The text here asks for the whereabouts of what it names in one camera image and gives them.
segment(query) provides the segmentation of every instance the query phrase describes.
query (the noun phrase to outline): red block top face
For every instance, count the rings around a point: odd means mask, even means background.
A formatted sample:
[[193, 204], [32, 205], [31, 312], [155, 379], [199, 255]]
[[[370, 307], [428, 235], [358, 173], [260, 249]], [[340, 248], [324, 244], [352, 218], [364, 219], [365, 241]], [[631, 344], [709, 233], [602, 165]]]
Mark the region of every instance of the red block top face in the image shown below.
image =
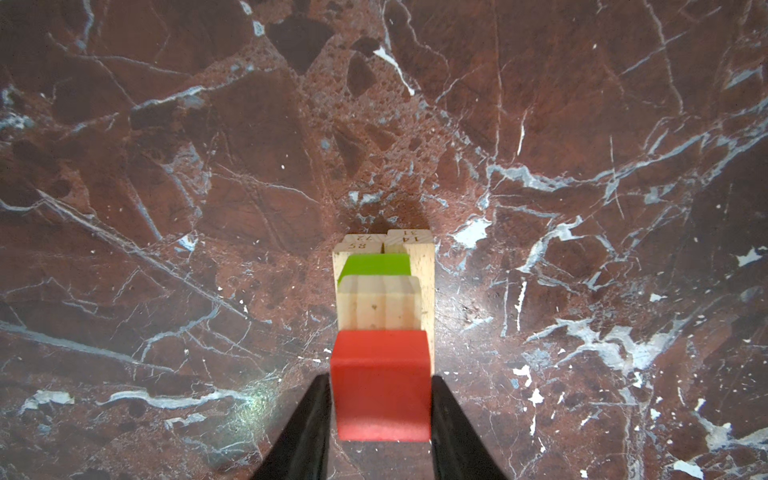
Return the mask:
[[432, 379], [426, 332], [339, 332], [331, 385], [340, 439], [429, 441]]

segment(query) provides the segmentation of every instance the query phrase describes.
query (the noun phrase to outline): green block top face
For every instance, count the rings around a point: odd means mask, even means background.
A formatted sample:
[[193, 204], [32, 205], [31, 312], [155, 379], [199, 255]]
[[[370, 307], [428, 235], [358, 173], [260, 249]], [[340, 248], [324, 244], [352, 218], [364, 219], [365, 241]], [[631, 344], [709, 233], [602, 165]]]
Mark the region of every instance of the green block top face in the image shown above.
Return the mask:
[[344, 263], [339, 282], [347, 275], [410, 275], [407, 253], [355, 253]]

